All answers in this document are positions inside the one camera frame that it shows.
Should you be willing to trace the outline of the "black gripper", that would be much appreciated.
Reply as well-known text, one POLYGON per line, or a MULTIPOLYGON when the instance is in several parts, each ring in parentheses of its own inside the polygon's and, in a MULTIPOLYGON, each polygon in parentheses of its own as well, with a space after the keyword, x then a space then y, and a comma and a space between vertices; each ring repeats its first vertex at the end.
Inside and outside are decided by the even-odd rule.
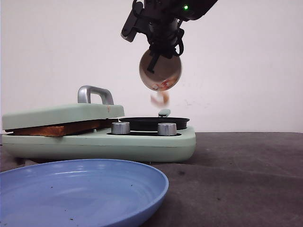
POLYGON ((150 61, 147 70, 154 73, 154 67, 160 56, 171 59, 179 57, 184 51, 183 36, 185 31, 180 28, 181 20, 164 18, 162 21, 146 15, 142 16, 147 21, 149 33, 146 35, 150 44, 150 61))

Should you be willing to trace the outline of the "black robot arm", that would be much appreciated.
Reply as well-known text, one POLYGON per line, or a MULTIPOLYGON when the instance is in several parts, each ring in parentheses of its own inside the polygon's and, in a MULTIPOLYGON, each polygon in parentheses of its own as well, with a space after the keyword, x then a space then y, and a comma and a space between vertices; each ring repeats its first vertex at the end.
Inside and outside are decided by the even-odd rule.
POLYGON ((171 59, 179 57, 184 51, 183 22, 198 20, 216 3, 215 0, 161 0, 146 5, 144 15, 148 18, 149 34, 147 35, 150 60, 146 69, 154 73, 154 67, 162 56, 171 59))

